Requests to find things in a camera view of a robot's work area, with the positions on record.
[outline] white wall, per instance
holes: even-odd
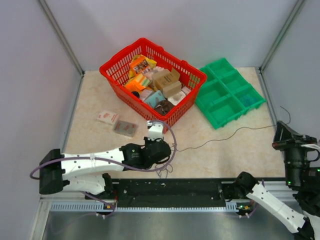
[[[320,139],[320,1],[308,0],[280,44],[264,76],[278,119],[301,134]]]
[[[81,66],[145,37],[202,67],[260,66],[296,0],[47,0]]]
[[[0,7],[0,239],[25,240],[39,202],[32,169],[62,146],[80,77],[36,0]]]

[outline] gray surface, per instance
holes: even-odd
[[[80,79],[35,0],[3,1],[0,30],[0,233],[25,240],[40,197],[29,173],[62,146]]]
[[[306,1],[293,25],[288,30],[264,78],[276,108],[278,119],[291,113],[294,130],[320,138],[320,1]]]
[[[299,210],[297,203],[288,205]],[[51,212],[58,232],[84,213]],[[86,216],[61,234],[47,223],[42,240],[293,240],[290,232],[262,207],[247,219],[235,213],[117,213],[110,219]]]
[[[145,37],[202,67],[258,67],[297,0],[47,0],[82,68]]]

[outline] beige floor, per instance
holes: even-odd
[[[237,68],[242,76],[262,94],[254,68]],[[139,125],[133,138],[113,132],[112,128],[96,120],[98,113],[109,110],[120,114],[120,119]],[[241,116],[223,128],[215,130],[193,106],[174,126],[179,150],[197,147],[210,139],[225,139],[240,127],[271,125],[267,105]],[[116,97],[108,81],[99,71],[87,71],[77,103],[66,153],[84,154],[111,150],[127,143],[143,144],[147,135],[146,120]],[[241,129],[231,139],[214,141],[199,149],[177,152],[172,162],[173,172],[168,178],[232,178],[242,171],[255,177],[282,177],[284,164],[281,153],[271,147],[274,128]],[[172,143],[170,133],[165,141]],[[155,172],[110,172],[113,178],[158,178]]]

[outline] metal floor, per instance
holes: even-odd
[[[288,206],[299,210],[296,202]],[[293,240],[270,213],[259,207],[249,219],[235,213],[126,213],[103,220],[83,212],[51,212],[42,240]]]

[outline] blue package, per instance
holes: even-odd
[[[166,98],[164,97],[162,92],[158,90],[154,94],[148,96],[143,102],[154,109],[157,106],[157,104],[163,100],[166,100]]]

